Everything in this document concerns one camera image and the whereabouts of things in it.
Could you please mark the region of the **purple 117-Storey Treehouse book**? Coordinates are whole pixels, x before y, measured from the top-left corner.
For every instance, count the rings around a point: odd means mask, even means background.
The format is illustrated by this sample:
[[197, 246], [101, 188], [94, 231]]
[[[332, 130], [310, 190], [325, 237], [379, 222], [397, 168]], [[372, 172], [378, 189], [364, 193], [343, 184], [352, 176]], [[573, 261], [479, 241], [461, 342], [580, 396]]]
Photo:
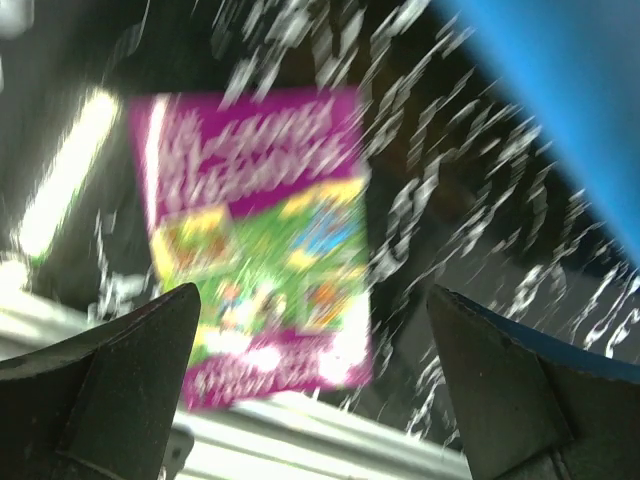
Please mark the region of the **purple 117-Storey Treehouse book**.
[[371, 380], [360, 114], [352, 88], [130, 100], [156, 277], [200, 295], [188, 409]]

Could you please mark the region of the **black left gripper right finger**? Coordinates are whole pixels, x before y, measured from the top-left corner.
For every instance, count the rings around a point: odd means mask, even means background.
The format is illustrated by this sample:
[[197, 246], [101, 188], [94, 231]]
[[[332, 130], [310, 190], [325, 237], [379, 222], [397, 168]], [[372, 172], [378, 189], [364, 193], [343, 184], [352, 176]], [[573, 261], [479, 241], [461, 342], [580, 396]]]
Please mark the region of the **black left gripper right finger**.
[[638, 366], [441, 286], [427, 311], [473, 478], [638, 478]]

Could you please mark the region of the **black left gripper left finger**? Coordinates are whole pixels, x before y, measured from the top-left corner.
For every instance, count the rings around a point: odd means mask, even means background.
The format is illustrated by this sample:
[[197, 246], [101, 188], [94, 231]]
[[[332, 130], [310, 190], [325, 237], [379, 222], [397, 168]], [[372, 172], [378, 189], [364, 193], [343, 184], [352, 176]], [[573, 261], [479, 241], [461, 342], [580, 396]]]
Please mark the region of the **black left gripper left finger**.
[[1, 364], [4, 479], [158, 477], [200, 314], [183, 284]]

